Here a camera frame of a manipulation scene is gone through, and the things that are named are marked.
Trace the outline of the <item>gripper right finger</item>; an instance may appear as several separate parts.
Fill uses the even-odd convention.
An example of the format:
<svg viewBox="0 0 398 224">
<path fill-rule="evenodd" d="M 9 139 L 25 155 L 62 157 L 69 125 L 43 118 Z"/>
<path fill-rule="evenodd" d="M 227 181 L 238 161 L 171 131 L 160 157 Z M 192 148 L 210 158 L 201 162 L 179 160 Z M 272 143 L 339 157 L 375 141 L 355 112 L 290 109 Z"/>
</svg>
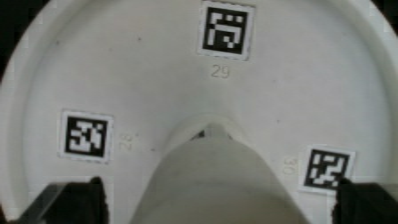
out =
<svg viewBox="0 0 398 224">
<path fill-rule="evenodd" d="M 332 224 L 398 224 L 398 200 L 378 183 L 341 179 Z"/>
</svg>

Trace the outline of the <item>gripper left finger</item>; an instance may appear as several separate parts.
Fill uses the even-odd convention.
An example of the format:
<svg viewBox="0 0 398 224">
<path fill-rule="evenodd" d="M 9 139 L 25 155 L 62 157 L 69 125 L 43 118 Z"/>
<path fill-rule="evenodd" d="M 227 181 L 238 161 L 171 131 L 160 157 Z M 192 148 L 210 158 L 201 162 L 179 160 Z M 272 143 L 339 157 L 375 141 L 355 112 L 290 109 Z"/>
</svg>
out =
<svg viewBox="0 0 398 224">
<path fill-rule="evenodd" d="M 110 224 L 101 178 L 92 177 L 87 182 L 52 183 L 16 224 Z"/>
</svg>

